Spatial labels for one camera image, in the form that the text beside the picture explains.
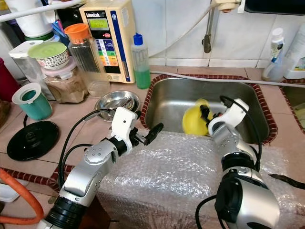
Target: digital display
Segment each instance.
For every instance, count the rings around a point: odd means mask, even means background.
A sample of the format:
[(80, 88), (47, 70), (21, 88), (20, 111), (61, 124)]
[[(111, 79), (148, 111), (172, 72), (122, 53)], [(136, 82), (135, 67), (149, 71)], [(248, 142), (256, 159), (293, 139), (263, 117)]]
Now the digital display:
[(88, 23), (91, 30), (109, 30), (106, 18), (88, 19)]

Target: teal cup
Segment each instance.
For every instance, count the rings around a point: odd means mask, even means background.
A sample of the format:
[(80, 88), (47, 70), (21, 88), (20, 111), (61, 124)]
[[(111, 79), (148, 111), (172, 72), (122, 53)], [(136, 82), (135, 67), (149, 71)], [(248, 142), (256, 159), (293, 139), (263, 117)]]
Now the teal cup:
[(52, 107), (41, 92), (39, 83), (24, 85), (15, 92), (12, 101), (33, 120), (46, 119), (52, 114)]

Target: bubble wrap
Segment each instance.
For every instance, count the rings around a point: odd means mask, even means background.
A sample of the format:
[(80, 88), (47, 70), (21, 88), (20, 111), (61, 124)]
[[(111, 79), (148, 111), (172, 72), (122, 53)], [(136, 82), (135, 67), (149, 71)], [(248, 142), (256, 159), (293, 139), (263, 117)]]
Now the bubble wrap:
[[(305, 201), (268, 176), (287, 174), (287, 163), (280, 149), (264, 147), (261, 174), (279, 201), (279, 229), (305, 225), (297, 214)], [(221, 178), (221, 158), (210, 138), (161, 132), (149, 146), (140, 144), (118, 160), (97, 197), (122, 229), (196, 229), (196, 207), (216, 194)], [(200, 217), (203, 228), (220, 228), (214, 201), (202, 207)]]

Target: blue cap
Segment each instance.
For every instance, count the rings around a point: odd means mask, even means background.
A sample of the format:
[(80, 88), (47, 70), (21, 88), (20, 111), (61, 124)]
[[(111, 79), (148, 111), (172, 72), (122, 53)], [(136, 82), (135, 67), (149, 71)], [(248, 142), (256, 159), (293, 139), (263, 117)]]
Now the blue cap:
[(133, 36), (133, 42), (135, 45), (142, 45), (143, 44), (143, 37), (141, 34), (138, 34), (137, 32)]

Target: white hose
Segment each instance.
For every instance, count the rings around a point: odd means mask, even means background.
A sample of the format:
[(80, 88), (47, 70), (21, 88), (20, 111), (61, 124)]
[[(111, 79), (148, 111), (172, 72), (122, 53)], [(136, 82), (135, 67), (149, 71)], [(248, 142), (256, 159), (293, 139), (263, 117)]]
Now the white hose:
[(160, 72), (160, 71), (151, 71), (153, 74), (164, 74), (176, 76), (179, 78), (190, 79), (190, 80), (198, 80), (198, 81), (206, 81), (206, 82), (227, 82), (227, 83), (254, 83), (254, 84), (264, 84), (264, 85), (273, 85), (273, 86), (285, 86), (285, 87), (301, 87), (305, 88), (305, 84), (295, 84), (295, 83), (278, 83), (278, 82), (267, 82), (267, 81), (258, 81), (258, 80), (221, 80), (221, 79), (206, 79), (206, 78), (197, 78), (187, 75), (180, 75), (174, 73)]
[(199, 22), (201, 22), (201, 20), (213, 9), (215, 8), (216, 6), (218, 6), (217, 3), (211, 3), (209, 5), (209, 7), (206, 9), (206, 11), (202, 14), (202, 16), (198, 19), (198, 21), (196, 21), (196, 23), (189, 28), (189, 30), (185, 31), (183, 34), (181, 34), (176, 40), (174, 40), (171, 44), (169, 44), (168, 46), (166, 46), (164, 49), (160, 50), (160, 51), (157, 51), (151, 55), (149, 55), (149, 57), (152, 57), (152, 56), (155, 56), (165, 50), (167, 50), (168, 48), (172, 47), (176, 42), (178, 42), (182, 37), (184, 37), (185, 35), (187, 35), (193, 28), (196, 27), (196, 25), (199, 24)]
[(40, 6), (40, 7), (30, 9), (30, 10), (4, 14), (4, 15), (0, 16), (0, 22), (9, 21), (9, 20), (12, 20), (15, 18), (24, 17), (24, 16), (28, 16), (31, 14), (42, 13), (42, 12), (46, 12), (49, 10), (63, 9), (63, 8), (67, 8), (70, 6), (80, 4), (82, 2), (83, 2), (83, 0), (71, 0), (71, 1), (67, 1), (67, 2), (60, 2), (57, 4), (47, 5), (47, 6)]

